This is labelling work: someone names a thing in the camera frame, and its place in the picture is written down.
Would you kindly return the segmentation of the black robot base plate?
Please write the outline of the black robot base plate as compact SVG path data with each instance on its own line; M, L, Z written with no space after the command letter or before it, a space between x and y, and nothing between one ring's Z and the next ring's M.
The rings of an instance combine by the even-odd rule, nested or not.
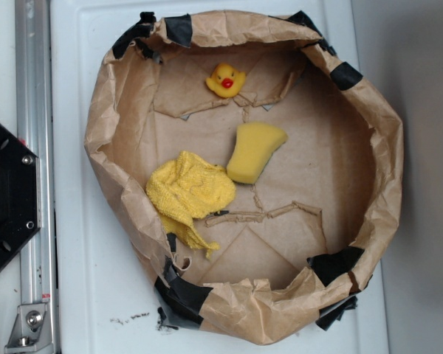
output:
M0 123L0 272L41 228L38 163Z

